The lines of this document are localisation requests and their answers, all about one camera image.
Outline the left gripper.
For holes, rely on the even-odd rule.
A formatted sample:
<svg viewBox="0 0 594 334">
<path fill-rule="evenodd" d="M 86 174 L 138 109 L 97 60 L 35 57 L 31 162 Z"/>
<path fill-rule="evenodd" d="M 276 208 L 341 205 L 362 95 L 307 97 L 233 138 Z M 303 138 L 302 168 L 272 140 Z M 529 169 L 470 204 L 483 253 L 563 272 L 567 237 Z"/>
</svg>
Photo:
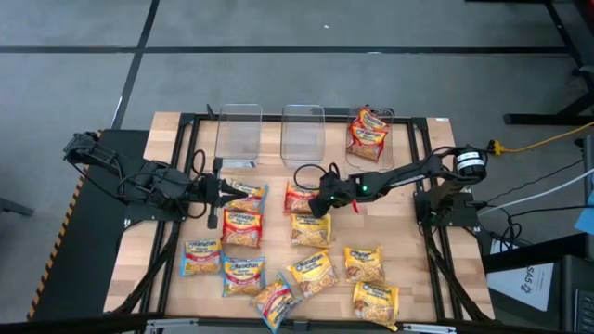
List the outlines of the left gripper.
<svg viewBox="0 0 594 334">
<path fill-rule="evenodd" d="M 217 213 L 219 208 L 225 207 L 228 202 L 240 199 L 240 195 L 248 195 L 249 191 L 240 181 L 235 179 L 227 181 L 220 178 L 220 172 L 223 167 L 222 158 L 214 158 L 213 171 L 211 173 L 204 173 L 203 165 L 200 167 L 200 170 L 197 170 L 194 165 L 191 165 L 191 170 L 196 174 L 193 181 L 193 201 L 210 206 L 207 226 L 209 229 L 215 229 L 218 224 Z"/>
</svg>

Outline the yellow Maruchan ramen packet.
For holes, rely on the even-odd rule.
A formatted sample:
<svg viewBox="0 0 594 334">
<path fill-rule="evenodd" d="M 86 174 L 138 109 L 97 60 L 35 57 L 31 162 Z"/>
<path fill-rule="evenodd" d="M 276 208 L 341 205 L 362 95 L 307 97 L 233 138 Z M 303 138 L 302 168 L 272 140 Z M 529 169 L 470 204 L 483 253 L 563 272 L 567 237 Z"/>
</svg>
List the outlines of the yellow Maruchan ramen packet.
<svg viewBox="0 0 594 334">
<path fill-rule="evenodd" d="M 318 248 L 331 245 L 331 216 L 316 218 L 312 215 L 291 215 L 291 244 Z"/>
<path fill-rule="evenodd" d="M 399 288 L 357 282 L 353 293 L 353 308 L 358 319 L 397 331 Z"/>
<path fill-rule="evenodd" d="M 373 249 L 345 247 L 344 266 L 347 281 L 383 283 L 385 273 L 381 253 L 381 246 Z"/>
<path fill-rule="evenodd" d="M 321 250 L 291 264 L 287 270 L 299 285 L 304 297 L 312 297 L 339 282 L 328 250 Z"/>
</svg>

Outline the white paper sign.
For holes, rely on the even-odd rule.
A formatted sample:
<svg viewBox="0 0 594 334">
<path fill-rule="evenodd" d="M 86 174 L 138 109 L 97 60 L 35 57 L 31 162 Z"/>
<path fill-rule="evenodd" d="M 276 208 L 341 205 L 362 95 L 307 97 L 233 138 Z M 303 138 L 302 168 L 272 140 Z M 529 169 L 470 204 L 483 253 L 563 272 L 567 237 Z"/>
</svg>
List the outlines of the white paper sign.
<svg viewBox="0 0 594 334">
<path fill-rule="evenodd" d="M 549 308 L 553 269 L 553 263 L 528 265 L 489 273 L 486 275 L 486 282 L 490 289 L 546 312 Z"/>
</svg>

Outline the clear plastic bin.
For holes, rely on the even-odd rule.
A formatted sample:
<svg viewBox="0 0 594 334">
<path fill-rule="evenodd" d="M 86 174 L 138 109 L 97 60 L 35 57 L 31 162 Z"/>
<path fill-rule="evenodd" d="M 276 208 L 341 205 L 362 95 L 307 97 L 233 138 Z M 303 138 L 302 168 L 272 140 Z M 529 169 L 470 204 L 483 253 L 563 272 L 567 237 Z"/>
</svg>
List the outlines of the clear plastic bin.
<svg viewBox="0 0 594 334">
<path fill-rule="evenodd" d="M 355 122 L 355 119 L 358 115 L 359 110 L 364 107 L 369 108 L 374 114 L 379 116 L 389 126 L 389 131 L 387 132 L 388 135 L 385 138 L 384 150 L 383 150 L 378 162 L 360 158 L 360 157 L 356 156 L 355 154 L 348 153 L 346 151 L 347 145 L 351 142 L 351 136 L 349 134 L 349 127 L 353 124 L 358 125 Z M 346 121 L 347 128 L 346 128 L 346 139 L 345 139 L 345 159 L 346 159 L 346 163 L 348 165 L 348 170 L 350 173 L 388 171 L 394 167 L 394 157 L 393 157 L 393 152 L 392 152 L 392 149 L 393 149 L 392 121 L 394 120 L 394 112 L 391 109 L 373 108 L 369 105 L 366 105 L 364 107 L 349 109 L 348 114 L 347 114 L 347 121 Z"/>
<path fill-rule="evenodd" d="M 262 107 L 225 104 L 220 108 L 214 156 L 224 168 L 255 168 L 260 152 Z"/>
<path fill-rule="evenodd" d="M 290 169 L 322 162 L 325 110 L 319 105 L 286 105 L 281 113 L 280 157 Z"/>
</svg>

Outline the black platform with hazard stripe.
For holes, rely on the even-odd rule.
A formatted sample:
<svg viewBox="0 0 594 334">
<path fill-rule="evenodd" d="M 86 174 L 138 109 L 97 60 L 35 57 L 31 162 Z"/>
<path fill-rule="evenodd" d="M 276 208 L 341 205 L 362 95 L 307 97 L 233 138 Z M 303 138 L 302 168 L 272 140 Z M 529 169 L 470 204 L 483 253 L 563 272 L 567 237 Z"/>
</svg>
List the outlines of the black platform with hazard stripe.
<svg viewBox="0 0 594 334">
<path fill-rule="evenodd" d="M 124 206 L 117 177 L 91 166 L 76 173 L 58 236 L 26 318 L 29 322 L 98 316 L 103 313 L 123 233 Z"/>
</svg>

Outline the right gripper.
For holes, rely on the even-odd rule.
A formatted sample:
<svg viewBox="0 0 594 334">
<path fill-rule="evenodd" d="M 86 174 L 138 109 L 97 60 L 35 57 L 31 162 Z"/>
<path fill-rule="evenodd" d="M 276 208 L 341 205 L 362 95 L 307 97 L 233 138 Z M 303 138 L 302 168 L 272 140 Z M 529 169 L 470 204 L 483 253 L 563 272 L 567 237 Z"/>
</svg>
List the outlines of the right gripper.
<svg viewBox="0 0 594 334">
<path fill-rule="evenodd" d="M 319 194 L 308 201 L 315 217 L 327 214 L 331 207 L 340 208 L 350 204 L 356 195 L 356 181 L 342 180 L 335 172 L 327 172 L 320 178 Z"/>
</svg>

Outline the black beam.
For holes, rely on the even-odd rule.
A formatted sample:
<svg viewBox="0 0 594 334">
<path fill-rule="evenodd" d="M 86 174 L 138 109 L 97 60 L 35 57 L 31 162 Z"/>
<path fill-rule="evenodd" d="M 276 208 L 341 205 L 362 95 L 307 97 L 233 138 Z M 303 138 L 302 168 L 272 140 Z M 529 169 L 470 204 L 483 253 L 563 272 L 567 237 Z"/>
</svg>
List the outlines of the black beam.
<svg viewBox="0 0 594 334">
<path fill-rule="evenodd" d="M 66 320 L 28 321 L 20 323 L 0 324 L 0 332 L 11 334 L 110 334 L 145 329 L 151 319 L 167 319 L 161 313 L 144 314 L 105 314 L 99 317 L 75 318 Z M 248 318 L 218 318 L 203 317 L 199 319 L 199 326 L 205 327 L 235 327 L 262 328 L 262 319 Z M 472 322 L 459 319 L 445 319 L 438 322 L 398 322 L 399 331 L 404 323 L 431 324 L 455 327 L 458 334 L 576 334 L 572 331 L 525 328 L 505 325 L 498 321 Z"/>
</svg>

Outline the black aluminium table frame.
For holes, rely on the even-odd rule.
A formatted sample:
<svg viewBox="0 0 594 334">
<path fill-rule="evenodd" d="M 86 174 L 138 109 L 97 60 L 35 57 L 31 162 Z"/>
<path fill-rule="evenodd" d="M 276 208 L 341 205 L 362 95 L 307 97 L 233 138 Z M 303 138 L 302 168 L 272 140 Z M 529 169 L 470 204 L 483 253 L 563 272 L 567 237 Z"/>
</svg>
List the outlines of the black aluminium table frame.
<svg viewBox="0 0 594 334">
<path fill-rule="evenodd" d="M 156 112 L 144 149 L 144 158 L 166 161 L 172 158 L 178 124 L 182 113 Z M 413 155 L 424 157 L 425 152 L 441 146 L 453 146 L 454 139 L 449 119 L 408 119 L 411 125 L 395 124 L 391 131 L 393 140 L 387 145 L 392 150 L 395 166 L 413 161 Z M 326 148 L 324 165 L 336 161 L 342 177 L 353 170 L 345 162 L 346 121 L 325 125 Z M 416 184 L 392 190 L 386 197 L 373 203 L 357 204 L 360 213 L 353 211 L 351 204 L 341 209 L 332 209 L 333 246 L 329 249 L 330 259 L 340 281 L 313 297 L 304 298 L 299 286 L 286 267 L 302 260 L 319 249 L 292 246 L 290 244 L 290 217 L 283 212 L 286 184 L 293 170 L 285 168 L 280 158 L 281 123 L 263 122 L 261 150 L 257 165 L 253 169 L 224 169 L 224 177 L 241 179 L 253 184 L 268 184 L 269 193 L 265 201 L 264 235 L 259 249 L 238 245 L 224 245 L 225 255 L 238 258 L 265 256 L 266 282 L 274 280 L 277 273 L 283 273 L 291 283 L 294 295 L 302 298 L 300 303 L 283 323 L 292 326 L 295 321 L 307 322 L 310 328 L 372 328 L 385 333 L 388 328 L 357 319 L 353 308 L 354 284 L 348 283 L 344 271 L 343 247 L 371 248 L 382 246 L 382 260 L 385 269 L 384 285 L 399 288 L 398 321 L 407 323 L 435 322 L 429 262 L 413 204 Z M 181 223 L 173 272 L 165 303 L 167 318 L 198 318 L 199 325 L 215 326 L 265 326 L 261 316 L 246 296 L 222 297 L 223 283 L 216 275 L 179 275 L 180 259 L 184 242 L 203 238 L 220 237 L 222 232 L 222 211 L 218 213 L 217 229 L 208 229 L 207 216 L 199 220 L 187 218 Z M 123 232 L 117 259 L 113 269 L 110 287 L 104 301 L 103 311 L 113 311 L 122 305 L 127 296 L 138 285 L 148 271 L 149 256 L 157 233 L 156 221 L 133 225 Z M 449 246 L 456 277 L 470 298 L 480 310 L 494 317 L 494 309 L 486 284 L 483 264 L 477 240 L 461 227 L 448 227 Z"/>
</svg>

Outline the blue Maruchan ramen packet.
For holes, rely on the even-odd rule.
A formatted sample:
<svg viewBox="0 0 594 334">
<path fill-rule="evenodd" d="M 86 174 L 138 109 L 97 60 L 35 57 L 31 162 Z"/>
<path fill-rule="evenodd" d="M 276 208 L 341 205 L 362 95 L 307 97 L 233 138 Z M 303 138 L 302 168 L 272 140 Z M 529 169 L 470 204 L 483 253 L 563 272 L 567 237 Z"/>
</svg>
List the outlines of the blue Maruchan ramen packet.
<svg viewBox="0 0 594 334">
<path fill-rule="evenodd" d="M 219 274 L 223 249 L 218 238 L 186 241 L 182 252 L 180 276 Z"/>
<path fill-rule="evenodd" d="M 236 190 L 248 194 L 246 198 L 235 199 L 226 204 L 228 210 L 234 212 L 254 212 L 263 213 L 265 209 L 265 199 L 268 193 L 268 185 L 255 186 L 232 179 L 229 183 Z"/>
<path fill-rule="evenodd" d="M 284 319 L 302 302 L 295 297 L 282 273 L 265 286 L 252 300 L 272 334 L 277 334 Z"/>
<path fill-rule="evenodd" d="M 265 257 L 224 258 L 223 296 L 255 296 L 265 287 Z"/>
</svg>

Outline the black desk leg frame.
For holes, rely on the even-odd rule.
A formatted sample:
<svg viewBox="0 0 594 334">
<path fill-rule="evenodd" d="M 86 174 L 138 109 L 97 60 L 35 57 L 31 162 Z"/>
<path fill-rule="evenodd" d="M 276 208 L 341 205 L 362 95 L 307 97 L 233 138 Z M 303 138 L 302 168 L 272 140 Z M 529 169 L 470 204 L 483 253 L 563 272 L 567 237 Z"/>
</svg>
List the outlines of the black desk leg frame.
<svg viewBox="0 0 594 334">
<path fill-rule="evenodd" d="M 465 0 L 475 3 L 508 3 L 543 5 L 561 37 L 561 54 L 567 55 L 575 64 L 571 75 L 581 78 L 587 87 L 586 93 L 578 97 L 563 109 L 552 114 L 509 113 L 503 116 L 507 125 L 559 125 L 559 126 L 594 126 L 594 64 L 587 64 L 566 29 L 561 16 L 553 5 L 554 0 Z"/>
</svg>

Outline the silver bracket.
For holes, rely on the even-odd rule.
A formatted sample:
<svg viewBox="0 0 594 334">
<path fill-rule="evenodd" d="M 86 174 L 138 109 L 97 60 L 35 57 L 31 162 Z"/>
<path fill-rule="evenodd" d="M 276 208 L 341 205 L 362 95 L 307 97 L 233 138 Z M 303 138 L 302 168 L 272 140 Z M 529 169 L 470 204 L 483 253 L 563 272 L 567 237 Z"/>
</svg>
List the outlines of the silver bracket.
<svg viewBox="0 0 594 334">
<path fill-rule="evenodd" d="M 143 334 L 192 334 L 198 324 L 198 318 L 151 319 L 146 323 Z"/>
<path fill-rule="evenodd" d="M 458 334 L 455 327 L 431 324 L 404 323 L 402 330 L 417 334 Z"/>
</svg>

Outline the blue paper sheet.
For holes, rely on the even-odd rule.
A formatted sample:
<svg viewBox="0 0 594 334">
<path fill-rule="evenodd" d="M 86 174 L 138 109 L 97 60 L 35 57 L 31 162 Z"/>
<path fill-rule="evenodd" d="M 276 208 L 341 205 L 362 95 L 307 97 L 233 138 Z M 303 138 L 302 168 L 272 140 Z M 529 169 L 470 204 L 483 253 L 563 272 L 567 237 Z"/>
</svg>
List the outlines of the blue paper sheet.
<svg viewBox="0 0 594 334">
<path fill-rule="evenodd" d="M 585 208 L 575 223 L 575 229 L 594 236 L 594 190 L 588 196 Z"/>
</svg>

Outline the red Maruchan ramen packet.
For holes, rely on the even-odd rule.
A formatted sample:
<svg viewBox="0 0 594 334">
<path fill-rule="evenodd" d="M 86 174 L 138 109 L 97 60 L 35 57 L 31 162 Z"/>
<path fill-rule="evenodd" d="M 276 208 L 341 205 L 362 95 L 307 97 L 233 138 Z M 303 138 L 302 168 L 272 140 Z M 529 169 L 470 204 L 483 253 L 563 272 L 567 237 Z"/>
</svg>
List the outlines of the red Maruchan ramen packet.
<svg viewBox="0 0 594 334">
<path fill-rule="evenodd" d="M 225 210 L 221 241 L 225 244 L 259 248 L 262 227 L 263 216 L 260 213 Z"/>
<path fill-rule="evenodd" d="M 386 131 L 374 131 L 358 125 L 349 127 L 351 142 L 346 151 L 360 158 L 378 162 L 384 150 Z"/>
<path fill-rule="evenodd" d="M 355 119 L 355 122 L 361 127 L 374 132 L 388 132 L 389 126 L 379 116 L 374 114 L 369 108 L 361 108 Z"/>
<path fill-rule="evenodd" d="M 315 198 L 318 194 L 318 190 L 304 189 L 292 181 L 288 181 L 284 199 L 284 212 L 311 214 L 309 200 Z"/>
</svg>

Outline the black equipment case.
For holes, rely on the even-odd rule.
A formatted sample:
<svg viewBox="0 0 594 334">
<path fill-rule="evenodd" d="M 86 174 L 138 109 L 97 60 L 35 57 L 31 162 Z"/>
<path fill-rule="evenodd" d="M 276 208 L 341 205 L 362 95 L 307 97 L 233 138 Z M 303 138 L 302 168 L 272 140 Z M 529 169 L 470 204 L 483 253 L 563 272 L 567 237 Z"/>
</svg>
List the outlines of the black equipment case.
<svg viewBox="0 0 594 334">
<path fill-rule="evenodd" d="M 554 264 L 546 312 L 489 289 L 496 319 L 530 328 L 573 330 L 576 293 L 594 293 L 594 236 L 578 233 L 509 248 L 498 242 L 495 250 L 494 253 L 485 250 L 482 256 L 486 274 L 528 265 Z"/>
</svg>

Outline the dark floor stand foot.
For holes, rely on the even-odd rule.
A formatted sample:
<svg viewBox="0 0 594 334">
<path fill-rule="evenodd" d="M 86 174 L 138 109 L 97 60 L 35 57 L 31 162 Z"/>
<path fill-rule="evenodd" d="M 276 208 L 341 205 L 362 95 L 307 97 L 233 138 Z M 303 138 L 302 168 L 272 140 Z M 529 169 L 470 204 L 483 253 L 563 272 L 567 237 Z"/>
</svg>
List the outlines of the dark floor stand foot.
<svg viewBox="0 0 594 334">
<path fill-rule="evenodd" d="M 32 216 L 34 209 L 0 197 L 0 212 L 13 212 L 22 216 Z"/>
</svg>

